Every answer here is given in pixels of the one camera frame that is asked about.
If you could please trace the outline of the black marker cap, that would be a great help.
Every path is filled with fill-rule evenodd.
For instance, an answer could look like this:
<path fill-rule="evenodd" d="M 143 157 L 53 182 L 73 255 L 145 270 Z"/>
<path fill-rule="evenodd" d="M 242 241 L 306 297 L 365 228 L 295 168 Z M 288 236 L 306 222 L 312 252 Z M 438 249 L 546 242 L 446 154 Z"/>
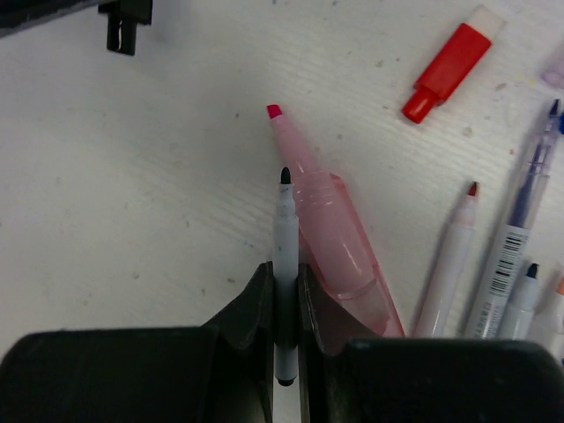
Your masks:
<path fill-rule="evenodd" d="M 152 23 L 153 0 L 119 0 L 100 4 L 98 13 L 106 15 L 107 49 L 111 52 L 134 56 L 137 45 L 137 27 Z"/>

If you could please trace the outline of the blue marker pen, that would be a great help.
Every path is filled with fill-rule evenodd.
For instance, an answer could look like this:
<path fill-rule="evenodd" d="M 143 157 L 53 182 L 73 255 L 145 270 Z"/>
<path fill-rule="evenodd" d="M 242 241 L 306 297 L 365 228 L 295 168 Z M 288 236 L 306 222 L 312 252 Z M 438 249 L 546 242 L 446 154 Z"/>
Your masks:
<path fill-rule="evenodd" d="M 514 285 L 497 333 L 498 338 L 512 340 L 526 338 L 539 293 L 538 264 L 532 263 Z"/>

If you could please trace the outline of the pink marker pen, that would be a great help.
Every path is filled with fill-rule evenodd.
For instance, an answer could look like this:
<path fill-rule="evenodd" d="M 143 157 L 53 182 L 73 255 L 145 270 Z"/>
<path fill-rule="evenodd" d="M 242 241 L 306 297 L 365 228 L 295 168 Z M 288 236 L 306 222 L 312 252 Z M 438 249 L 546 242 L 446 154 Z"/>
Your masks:
<path fill-rule="evenodd" d="M 478 203 L 479 183 L 472 182 L 451 213 L 419 313 L 419 320 L 413 331 L 415 338 L 443 336 L 470 250 Z"/>

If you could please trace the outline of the clear white pen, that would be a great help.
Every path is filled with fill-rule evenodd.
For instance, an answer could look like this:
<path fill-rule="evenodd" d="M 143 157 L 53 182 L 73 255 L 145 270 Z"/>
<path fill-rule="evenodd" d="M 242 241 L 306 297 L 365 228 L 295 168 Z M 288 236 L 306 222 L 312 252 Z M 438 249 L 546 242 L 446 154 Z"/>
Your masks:
<path fill-rule="evenodd" d="M 497 334 L 562 138 L 561 109 L 561 101 L 555 100 L 541 113 L 537 127 L 524 143 L 465 326 L 466 338 L 489 339 Z"/>

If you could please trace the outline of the red marker cap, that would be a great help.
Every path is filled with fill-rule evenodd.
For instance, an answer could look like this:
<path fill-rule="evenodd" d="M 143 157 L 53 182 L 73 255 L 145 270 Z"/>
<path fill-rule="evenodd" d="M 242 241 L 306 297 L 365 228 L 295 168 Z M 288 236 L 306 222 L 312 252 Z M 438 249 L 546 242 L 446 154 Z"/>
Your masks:
<path fill-rule="evenodd" d="M 492 47 L 505 20 L 484 5 L 450 35 L 413 85 L 414 92 L 403 105 L 402 114 L 419 124 L 429 112 L 446 102 Z"/>

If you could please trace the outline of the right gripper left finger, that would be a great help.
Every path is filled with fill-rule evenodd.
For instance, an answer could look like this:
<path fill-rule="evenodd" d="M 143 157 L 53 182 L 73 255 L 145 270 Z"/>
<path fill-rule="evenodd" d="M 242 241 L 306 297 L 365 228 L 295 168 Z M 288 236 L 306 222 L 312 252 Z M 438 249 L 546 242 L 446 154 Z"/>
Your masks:
<path fill-rule="evenodd" d="M 217 331 L 205 422 L 271 422 L 274 324 L 272 263 L 261 263 L 243 291 L 204 327 Z"/>

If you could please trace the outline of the pink highlighter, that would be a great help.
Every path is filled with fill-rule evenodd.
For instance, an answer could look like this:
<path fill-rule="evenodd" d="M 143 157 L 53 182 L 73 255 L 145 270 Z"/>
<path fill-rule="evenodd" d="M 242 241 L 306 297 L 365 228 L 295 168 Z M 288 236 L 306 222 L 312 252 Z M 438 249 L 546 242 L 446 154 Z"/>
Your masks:
<path fill-rule="evenodd" d="M 289 168 L 301 244 L 325 292 L 379 336 L 404 328 L 343 180 L 325 170 L 281 106 L 266 107 L 274 142 Z"/>

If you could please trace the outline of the black capped marker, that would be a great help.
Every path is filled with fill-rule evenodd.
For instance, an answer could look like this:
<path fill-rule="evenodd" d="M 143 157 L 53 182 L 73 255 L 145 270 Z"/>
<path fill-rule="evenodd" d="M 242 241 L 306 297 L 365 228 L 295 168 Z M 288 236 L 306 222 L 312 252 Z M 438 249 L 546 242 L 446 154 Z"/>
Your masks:
<path fill-rule="evenodd" d="M 278 383 L 293 384 L 298 375 L 296 325 L 298 317 L 299 218 L 288 167 L 281 171 L 272 230 L 274 277 L 275 370 Z"/>

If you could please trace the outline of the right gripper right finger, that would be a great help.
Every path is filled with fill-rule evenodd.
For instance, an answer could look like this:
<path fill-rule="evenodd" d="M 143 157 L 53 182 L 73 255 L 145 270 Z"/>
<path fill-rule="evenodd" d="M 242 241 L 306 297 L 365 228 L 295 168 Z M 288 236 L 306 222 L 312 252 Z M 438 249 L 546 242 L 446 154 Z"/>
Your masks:
<path fill-rule="evenodd" d="M 302 264 L 298 282 L 298 347 L 301 420 L 360 422 L 358 376 L 348 343 L 375 334 L 323 289 Z"/>

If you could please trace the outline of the red marker pen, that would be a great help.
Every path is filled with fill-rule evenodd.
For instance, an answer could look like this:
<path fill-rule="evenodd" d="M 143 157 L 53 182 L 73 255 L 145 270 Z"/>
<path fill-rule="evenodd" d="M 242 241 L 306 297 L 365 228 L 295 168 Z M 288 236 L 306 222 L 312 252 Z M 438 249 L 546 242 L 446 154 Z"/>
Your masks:
<path fill-rule="evenodd" d="M 563 278 L 534 316 L 528 339 L 543 346 L 557 361 L 563 360 Z"/>

